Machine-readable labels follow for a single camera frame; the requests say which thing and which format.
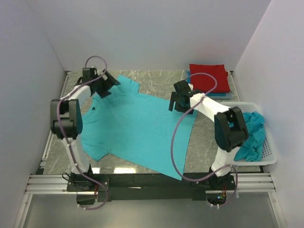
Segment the light blue t-shirt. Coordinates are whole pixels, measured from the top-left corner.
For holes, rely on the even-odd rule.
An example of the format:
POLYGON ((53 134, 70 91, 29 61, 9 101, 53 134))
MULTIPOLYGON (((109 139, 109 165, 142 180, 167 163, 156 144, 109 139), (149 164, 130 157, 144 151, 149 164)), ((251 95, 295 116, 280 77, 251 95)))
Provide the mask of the light blue t-shirt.
MULTIPOLYGON (((81 142, 95 161, 107 154, 180 179, 171 161, 171 139, 182 113, 170 112, 169 101, 139 92, 139 83, 119 76, 120 85, 105 98, 94 95, 83 115, 81 142)), ((183 172, 196 114, 183 118, 173 145, 174 162, 183 172)))

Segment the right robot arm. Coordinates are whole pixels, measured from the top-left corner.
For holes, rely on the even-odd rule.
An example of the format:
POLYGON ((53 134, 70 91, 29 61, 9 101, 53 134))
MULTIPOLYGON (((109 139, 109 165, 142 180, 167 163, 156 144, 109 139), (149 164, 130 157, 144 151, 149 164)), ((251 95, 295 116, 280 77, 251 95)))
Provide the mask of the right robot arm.
POLYGON ((171 161, 173 167, 183 179, 196 182, 208 178, 209 186, 218 190, 225 184, 224 176, 230 172, 238 150, 249 136, 243 113, 237 106, 225 106, 198 90, 192 90, 186 80, 181 80, 173 86, 175 91, 171 94, 169 111, 175 110, 183 113, 171 139, 171 161), (204 178, 191 180, 179 172, 174 162, 173 145, 179 124, 186 115, 193 114, 195 110, 208 117, 214 123, 214 136, 218 150, 210 167, 212 172, 204 178))

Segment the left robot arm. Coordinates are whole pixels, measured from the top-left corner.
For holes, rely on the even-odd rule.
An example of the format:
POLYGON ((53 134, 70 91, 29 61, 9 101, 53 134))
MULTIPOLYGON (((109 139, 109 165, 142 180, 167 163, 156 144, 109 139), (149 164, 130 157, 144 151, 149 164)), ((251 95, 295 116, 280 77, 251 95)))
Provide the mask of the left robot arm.
POLYGON ((94 94, 105 98, 110 89, 120 83, 104 69, 98 74, 96 68, 83 68, 73 90, 60 99, 50 102, 50 129, 63 143, 71 162, 74 174, 84 174, 78 179, 78 185, 85 191, 95 185, 92 169, 81 144, 83 120, 81 105, 94 94))

